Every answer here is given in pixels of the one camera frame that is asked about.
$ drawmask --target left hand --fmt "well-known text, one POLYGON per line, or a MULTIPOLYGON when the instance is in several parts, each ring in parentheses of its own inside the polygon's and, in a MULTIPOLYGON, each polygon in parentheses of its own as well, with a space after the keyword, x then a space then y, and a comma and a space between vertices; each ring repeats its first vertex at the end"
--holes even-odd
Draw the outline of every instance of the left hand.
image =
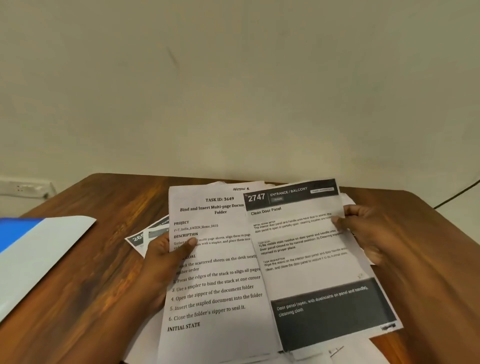
POLYGON ((196 244, 197 239, 190 238, 169 253, 168 232, 150 242, 142 270, 134 284, 149 300, 150 313, 163 307, 168 285, 175 277, 182 260, 190 255, 196 244))

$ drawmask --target stack of papers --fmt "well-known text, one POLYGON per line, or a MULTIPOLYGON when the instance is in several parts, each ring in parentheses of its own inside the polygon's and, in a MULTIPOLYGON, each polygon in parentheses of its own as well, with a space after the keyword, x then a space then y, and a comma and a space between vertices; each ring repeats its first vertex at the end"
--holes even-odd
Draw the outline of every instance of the stack of papers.
POLYGON ((171 187, 170 215, 126 240, 143 256, 167 229, 171 251, 198 244, 125 362, 383 358, 368 338, 401 323, 351 233, 330 221, 348 203, 335 180, 171 187))

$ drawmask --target hand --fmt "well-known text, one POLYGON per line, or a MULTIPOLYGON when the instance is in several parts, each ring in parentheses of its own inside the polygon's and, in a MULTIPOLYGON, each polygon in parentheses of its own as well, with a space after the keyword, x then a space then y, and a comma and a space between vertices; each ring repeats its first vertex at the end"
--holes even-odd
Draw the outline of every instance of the hand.
POLYGON ((386 213, 361 205, 346 205, 343 209, 345 218, 333 216, 333 224, 339 231, 349 229, 372 263, 382 266, 386 260, 395 262, 404 256, 406 239, 386 213))
POLYGON ((135 286, 150 300, 150 313, 158 311, 165 302, 168 284, 173 280, 178 267, 197 244, 190 238, 173 252, 169 253, 168 232, 152 240, 148 245, 144 264, 135 286))

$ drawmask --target black header banner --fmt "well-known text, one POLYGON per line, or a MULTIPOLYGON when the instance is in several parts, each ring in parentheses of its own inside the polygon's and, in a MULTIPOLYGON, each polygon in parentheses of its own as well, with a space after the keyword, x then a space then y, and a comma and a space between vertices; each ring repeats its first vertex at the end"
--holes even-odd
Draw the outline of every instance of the black header banner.
POLYGON ((338 195, 335 179, 309 181, 243 194, 247 211, 338 195))
POLYGON ((396 326, 375 278, 271 303, 286 352, 380 325, 385 331, 396 326))

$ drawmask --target right hand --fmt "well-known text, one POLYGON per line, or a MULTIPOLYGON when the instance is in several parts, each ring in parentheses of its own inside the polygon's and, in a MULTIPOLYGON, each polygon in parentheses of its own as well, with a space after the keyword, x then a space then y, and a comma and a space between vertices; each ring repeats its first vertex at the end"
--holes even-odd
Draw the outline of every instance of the right hand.
POLYGON ((383 266, 408 253, 408 243, 399 228, 384 212, 361 205, 343 206, 345 218, 333 216, 332 222, 339 231, 349 229, 372 263, 383 266))

